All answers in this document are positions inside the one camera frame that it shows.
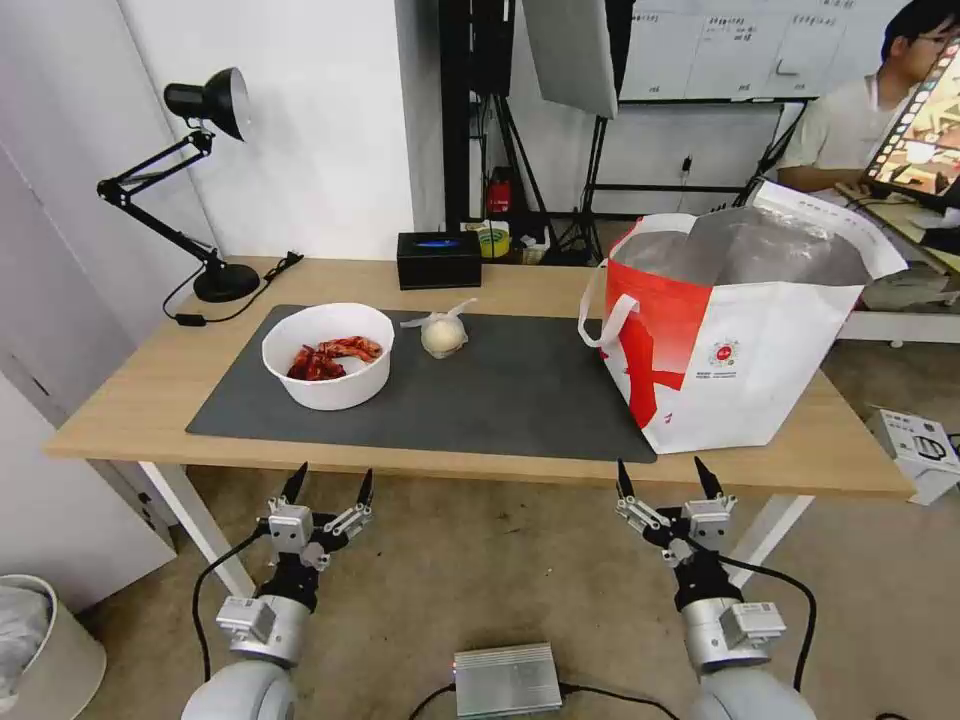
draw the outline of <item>lamp base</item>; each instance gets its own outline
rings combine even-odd
[[[203,302],[230,302],[260,287],[260,276],[247,265],[208,265],[193,281],[193,292]]]

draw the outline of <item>desk lamp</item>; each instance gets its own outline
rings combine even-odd
[[[216,248],[174,230],[133,203],[133,196],[137,193],[210,154],[213,133],[204,127],[204,120],[209,120],[230,137],[241,142],[244,140],[243,136],[250,128],[250,113],[243,75],[237,68],[227,68],[215,73],[202,86],[171,83],[163,91],[163,101],[170,112],[182,117],[187,127],[193,128],[193,132],[126,172],[102,180],[97,184],[97,194],[203,263],[204,270],[193,283],[194,293],[200,300],[221,303],[246,297],[260,284],[260,277],[253,268],[224,262],[218,257]],[[144,172],[188,145],[197,152],[166,170]]]

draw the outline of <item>wooden table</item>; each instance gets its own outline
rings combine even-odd
[[[261,273],[273,258],[237,258]],[[140,463],[203,554],[213,560],[228,545],[181,465],[294,468],[437,476],[472,480],[596,485],[611,492],[612,462],[514,457],[393,448],[319,445],[189,435],[184,431],[224,372],[263,321],[280,304],[363,302],[384,310],[444,311],[470,297],[477,312],[576,317],[590,273],[586,268],[488,265],[482,288],[401,292],[392,262],[304,260],[281,276],[240,317],[203,328],[168,323],[160,328],[60,429],[50,454]],[[184,309],[198,308],[196,300]],[[211,317],[230,305],[206,305]],[[600,298],[592,315],[599,317]],[[571,343],[580,342],[576,334]],[[810,384],[774,441],[765,448],[700,453],[728,491],[774,497],[735,554],[762,562],[814,495],[906,498],[913,489],[866,428],[821,374]],[[630,466],[642,483],[690,486],[699,492],[689,455],[667,455]],[[239,562],[224,563],[220,577],[235,594],[253,585]],[[749,574],[740,580],[745,582]]]
[[[838,186],[837,189],[844,197],[858,202],[852,209],[911,243],[931,267],[951,275],[954,286],[960,290],[960,255],[921,245],[926,230],[911,222],[924,216],[933,219],[937,217],[936,213],[925,210],[906,195],[894,193],[885,200],[877,200],[853,188]],[[948,310],[938,313],[857,311],[850,314],[840,337],[885,340],[895,347],[904,342],[960,343],[960,313]]]

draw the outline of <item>lamp shade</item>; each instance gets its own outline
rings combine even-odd
[[[250,127],[247,85],[237,68],[214,73],[202,86],[170,83],[163,90],[163,101],[174,115],[209,120],[237,140],[244,140]]]

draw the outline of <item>silver electronic box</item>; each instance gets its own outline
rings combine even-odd
[[[550,643],[454,655],[457,718],[497,718],[563,705]]]

